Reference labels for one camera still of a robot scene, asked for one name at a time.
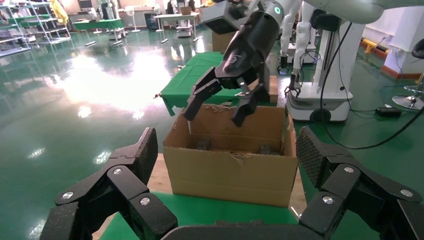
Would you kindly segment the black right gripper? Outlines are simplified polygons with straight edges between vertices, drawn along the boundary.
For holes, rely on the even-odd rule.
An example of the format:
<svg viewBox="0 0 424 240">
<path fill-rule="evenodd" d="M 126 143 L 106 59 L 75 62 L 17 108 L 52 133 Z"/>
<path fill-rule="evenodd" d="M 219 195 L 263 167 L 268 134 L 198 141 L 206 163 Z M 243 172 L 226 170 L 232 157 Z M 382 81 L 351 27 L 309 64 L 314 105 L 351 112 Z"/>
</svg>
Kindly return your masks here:
<svg viewBox="0 0 424 240">
<path fill-rule="evenodd" d="M 220 82 L 237 81 L 242 89 L 243 96 L 231 118 L 237 127 L 255 112 L 259 102 L 269 101 L 269 71 L 265 60 L 279 35 L 283 18 L 282 13 L 273 10 L 250 15 L 230 41 L 221 64 L 211 67 L 193 85 L 183 113 L 188 121 L 194 120 L 206 100 L 222 90 Z M 250 90 L 246 82 L 256 79 L 257 85 Z"/>
</svg>

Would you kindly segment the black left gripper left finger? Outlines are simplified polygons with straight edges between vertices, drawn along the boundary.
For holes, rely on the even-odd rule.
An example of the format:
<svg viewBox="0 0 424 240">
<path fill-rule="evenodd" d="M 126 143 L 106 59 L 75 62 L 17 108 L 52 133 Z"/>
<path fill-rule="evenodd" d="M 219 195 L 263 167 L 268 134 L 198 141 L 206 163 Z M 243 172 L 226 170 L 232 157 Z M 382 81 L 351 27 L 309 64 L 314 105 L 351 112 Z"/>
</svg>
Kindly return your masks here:
<svg viewBox="0 0 424 240">
<path fill-rule="evenodd" d="M 57 195 L 40 238 L 90 240 L 120 213 L 140 240 L 162 239 L 178 220 L 148 188 L 157 157 L 157 133 L 148 127 L 135 144 L 116 149 L 100 170 Z"/>
</svg>

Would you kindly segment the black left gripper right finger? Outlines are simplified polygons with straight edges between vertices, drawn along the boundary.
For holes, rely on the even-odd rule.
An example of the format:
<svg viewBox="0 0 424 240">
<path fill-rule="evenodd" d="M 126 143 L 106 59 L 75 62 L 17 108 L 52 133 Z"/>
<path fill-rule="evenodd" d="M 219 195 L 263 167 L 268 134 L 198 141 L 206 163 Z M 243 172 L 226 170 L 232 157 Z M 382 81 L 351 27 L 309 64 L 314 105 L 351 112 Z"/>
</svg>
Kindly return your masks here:
<svg viewBox="0 0 424 240">
<path fill-rule="evenodd" d="M 300 129 L 295 147 L 299 164 L 317 189 L 300 216 L 301 226 L 329 240 L 351 211 L 382 240 L 423 239 L 423 198 L 415 190 L 367 169 L 307 126 Z"/>
</svg>

